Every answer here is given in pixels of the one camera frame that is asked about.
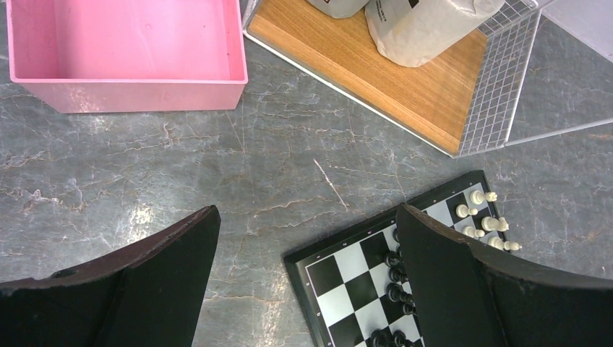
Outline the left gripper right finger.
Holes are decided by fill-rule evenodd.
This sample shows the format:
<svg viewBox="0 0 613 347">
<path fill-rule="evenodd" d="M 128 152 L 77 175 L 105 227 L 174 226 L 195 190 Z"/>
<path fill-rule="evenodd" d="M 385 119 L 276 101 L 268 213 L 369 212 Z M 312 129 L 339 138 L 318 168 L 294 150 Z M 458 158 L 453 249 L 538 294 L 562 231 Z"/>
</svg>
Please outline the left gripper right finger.
<svg viewBox="0 0 613 347">
<path fill-rule="evenodd" d="M 403 204 L 397 230 L 428 346 L 610 346 L 612 282 L 540 265 Z"/>
</svg>

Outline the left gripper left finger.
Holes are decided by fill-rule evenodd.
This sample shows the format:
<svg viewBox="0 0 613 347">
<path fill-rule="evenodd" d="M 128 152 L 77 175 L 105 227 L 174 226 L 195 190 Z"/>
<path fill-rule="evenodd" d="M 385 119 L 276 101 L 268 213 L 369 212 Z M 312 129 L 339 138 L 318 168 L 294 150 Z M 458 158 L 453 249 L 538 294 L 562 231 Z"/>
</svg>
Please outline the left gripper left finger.
<svg viewBox="0 0 613 347">
<path fill-rule="evenodd" d="M 190 346 L 220 232 L 206 206 L 42 278 L 1 284 L 3 346 Z"/>
</svg>

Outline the black white chess board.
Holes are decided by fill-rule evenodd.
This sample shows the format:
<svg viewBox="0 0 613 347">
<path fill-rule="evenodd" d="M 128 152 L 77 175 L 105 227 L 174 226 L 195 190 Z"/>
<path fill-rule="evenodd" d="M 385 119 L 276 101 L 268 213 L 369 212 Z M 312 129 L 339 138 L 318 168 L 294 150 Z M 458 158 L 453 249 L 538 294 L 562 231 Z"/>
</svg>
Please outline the black white chess board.
<svg viewBox="0 0 613 347">
<path fill-rule="evenodd" d="M 487 231 L 484 218 L 499 218 L 497 195 L 482 170 L 469 171 L 409 200 L 440 223 L 490 245 L 507 242 L 505 233 Z M 389 252 L 399 252 L 397 208 L 392 207 L 284 258 L 294 293 L 316 346 L 371 346 L 372 333 L 404 333 L 425 346 L 416 309 L 387 297 L 394 283 L 410 294 L 402 275 L 390 275 Z"/>
</svg>

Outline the white wire wooden shelf rack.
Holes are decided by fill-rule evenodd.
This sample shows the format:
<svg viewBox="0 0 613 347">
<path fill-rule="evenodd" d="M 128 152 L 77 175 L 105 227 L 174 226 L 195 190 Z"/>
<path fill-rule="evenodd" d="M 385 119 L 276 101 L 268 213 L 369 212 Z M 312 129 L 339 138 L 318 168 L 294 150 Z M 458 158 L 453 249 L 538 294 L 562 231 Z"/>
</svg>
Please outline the white wire wooden shelf rack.
<svg viewBox="0 0 613 347">
<path fill-rule="evenodd" d="M 501 10 L 417 68 L 381 56 L 358 12 L 333 19 L 306 1 L 248 1 L 244 34 L 311 77 L 453 158 L 509 140 L 541 11 Z"/>
</svg>

